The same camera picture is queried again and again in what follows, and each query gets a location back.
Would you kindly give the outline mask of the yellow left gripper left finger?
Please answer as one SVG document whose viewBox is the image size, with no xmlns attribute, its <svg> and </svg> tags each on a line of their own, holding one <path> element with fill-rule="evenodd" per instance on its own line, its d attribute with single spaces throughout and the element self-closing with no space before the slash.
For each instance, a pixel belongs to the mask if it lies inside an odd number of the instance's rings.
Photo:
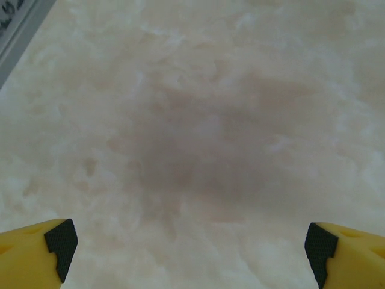
<svg viewBox="0 0 385 289">
<path fill-rule="evenodd" d="M 78 245 L 72 219 L 1 233 L 1 289 L 54 289 L 65 282 Z"/>
</svg>

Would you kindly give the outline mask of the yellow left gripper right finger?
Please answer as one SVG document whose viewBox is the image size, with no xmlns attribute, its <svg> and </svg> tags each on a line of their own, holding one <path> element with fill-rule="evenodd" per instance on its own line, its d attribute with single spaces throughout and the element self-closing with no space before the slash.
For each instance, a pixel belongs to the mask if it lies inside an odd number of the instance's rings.
<svg viewBox="0 0 385 289">
<path fill-rule="evenodd" d="M 319 288 L 384 289 L 384 237 L 312 222 L 304 249 Z"/>
</svg>

